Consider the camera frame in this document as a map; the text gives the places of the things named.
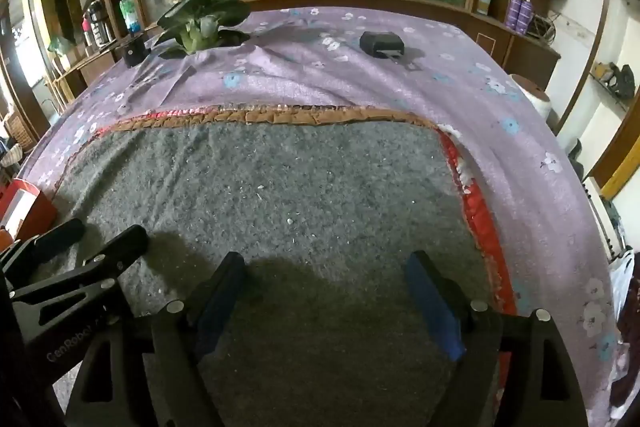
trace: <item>potted plant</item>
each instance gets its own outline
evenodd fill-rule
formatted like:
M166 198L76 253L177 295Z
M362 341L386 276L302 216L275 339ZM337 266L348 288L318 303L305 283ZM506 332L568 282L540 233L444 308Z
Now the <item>potted plant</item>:
M156 45L171 39L177 42L159 56L183 58L210 48L239 46L249 35L221 26L238 26L249 13L249 5L241 0L181 0L158 19L165 32Z

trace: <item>gray felt pad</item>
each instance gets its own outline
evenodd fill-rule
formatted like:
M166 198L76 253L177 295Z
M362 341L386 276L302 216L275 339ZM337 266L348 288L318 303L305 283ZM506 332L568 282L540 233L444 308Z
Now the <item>gray felt pad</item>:
M250 279L199 365L227 427L423 426L452 364L409 298L409 253L489 298L438 136L410 124L114 133L78 155L54 203L89 229L49 271L133 223L148 230L120 277L136 315L187 296L227 251L244 256ZM56 385L63 403L72 380Z

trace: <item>red fabric edge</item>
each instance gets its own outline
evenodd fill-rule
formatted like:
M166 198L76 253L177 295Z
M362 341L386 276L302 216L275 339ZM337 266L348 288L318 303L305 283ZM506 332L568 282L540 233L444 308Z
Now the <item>red fabric edge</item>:
M451 174L460 189L466 223L484 258L484 265L494 298L494 307L499 312L516 315L516 304L513 298L509 270L502 254L498 232L495 229L489 207L484 201L480 187L475 180L467 187L469 193L465 193L458 177L458 158L460 158L460 153L453 140L447 134L440 130L438 133L440 134L440 142L447 162L451 168ZM499 355L498 385L501 389L504 388L507 381L509 358L509 353L500 353Z

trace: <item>plastic bottle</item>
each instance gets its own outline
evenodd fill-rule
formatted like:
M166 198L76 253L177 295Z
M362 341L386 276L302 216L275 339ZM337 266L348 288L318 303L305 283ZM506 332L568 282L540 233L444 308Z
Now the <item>plastic bottle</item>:
M522 1L520 5L520 13L518 13L518 21L516 22L516 33L526 35L529 29L529 23L533 19L533 4L531 0Z
M504 25L512 30L516 29L516 23L518 22L518 14L520 13L520 5L522 0L510 0L509 7L507 8L507 17L504 20Z
M136 13L136 6L133 0L120 0L120 12L124 17L124 22L129 33L133 34L140 31L140 22Z

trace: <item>thermos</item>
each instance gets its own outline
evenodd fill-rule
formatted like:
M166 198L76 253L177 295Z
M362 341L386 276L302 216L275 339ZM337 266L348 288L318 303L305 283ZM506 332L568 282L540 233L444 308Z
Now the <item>thermos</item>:
M520 13L520 6L522 5L522 0L510 0L509 7L507 8L507 17L504 21L504 25L507 28L511 28L512 30L516 29L516 24L518 23L518 14Z
M124 17L124 22L129 33L133 35L134 33L139 32L140 22L138 22L136 6L133 4L133 0L120 0L120 12Z
M103 48L113 41L113 32L109 26L109 15L104 9L102 0L95 0L89 4L86 14L91 23L91 31L98 47Z
M98 51L98 46L95 45L94 33L91 31L91 24L86 16L82 18L82 31L84 32L84 42L86 42L86 54L90 56Z
M518 21L516 22L516 32L520 35L526 35L532 19L533 4L531 4L531 0L522 1L520 13L518 13Z

